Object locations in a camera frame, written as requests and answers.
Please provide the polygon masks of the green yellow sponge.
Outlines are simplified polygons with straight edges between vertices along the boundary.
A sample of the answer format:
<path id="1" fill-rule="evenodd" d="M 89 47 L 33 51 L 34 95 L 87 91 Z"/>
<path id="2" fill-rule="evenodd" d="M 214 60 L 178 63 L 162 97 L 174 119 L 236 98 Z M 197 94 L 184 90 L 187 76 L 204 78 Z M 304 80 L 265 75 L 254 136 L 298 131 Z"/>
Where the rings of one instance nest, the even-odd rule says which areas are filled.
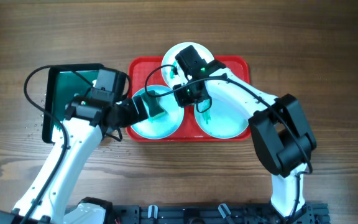
<path id="1" fill-rule="evenodd" d="M 148 91 L 141 94 L 141 98 L 148 107 L 149 117 L 157 119 L 166 114 L 165 110 L 160 106 L 158 98 L 155 97 L 155 91 Z"/>

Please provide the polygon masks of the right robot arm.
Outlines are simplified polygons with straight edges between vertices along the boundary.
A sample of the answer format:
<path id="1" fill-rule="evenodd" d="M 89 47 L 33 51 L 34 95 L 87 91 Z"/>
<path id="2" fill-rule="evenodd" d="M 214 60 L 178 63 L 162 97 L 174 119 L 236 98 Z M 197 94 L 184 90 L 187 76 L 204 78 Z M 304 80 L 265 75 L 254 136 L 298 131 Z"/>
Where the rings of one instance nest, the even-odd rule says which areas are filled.
<path id="1" fill-rule="evenodd" d="M 195 44 L 185 43 L 175 54 L 174 73 L 185 79 L 173 86 L 180 107 L 221 100 L 248 120 L 255 153 L 272 175 L 273 208 L 288 221 L 304 205 L 303 176 L 311 174 L 316 139 L 299 101 L 277 97 L 239 79 L 224 63 L 206 60 Z"/>

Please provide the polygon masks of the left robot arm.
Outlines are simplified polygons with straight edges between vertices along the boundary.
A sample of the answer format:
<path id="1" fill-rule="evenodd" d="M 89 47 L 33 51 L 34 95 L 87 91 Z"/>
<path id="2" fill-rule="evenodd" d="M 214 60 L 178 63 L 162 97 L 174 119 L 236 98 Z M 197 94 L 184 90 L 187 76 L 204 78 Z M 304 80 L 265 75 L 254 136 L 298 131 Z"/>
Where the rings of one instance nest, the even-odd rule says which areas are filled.
<path id="1" fill-rule="evenodd" d="M 60 139 L 12 211 L 0 210 L 0 223 L 117 222 L 106 200 L 86 197 L 72 211 L 66 208 L 86 161 L 104 137 L 148 118 L 141 97 L 128 98 L 123 92 L 130 83 L 126 73 L 102 68 L 85 96 L 68 104 L 63 120 L 43 111 L 59 125 Z"/>

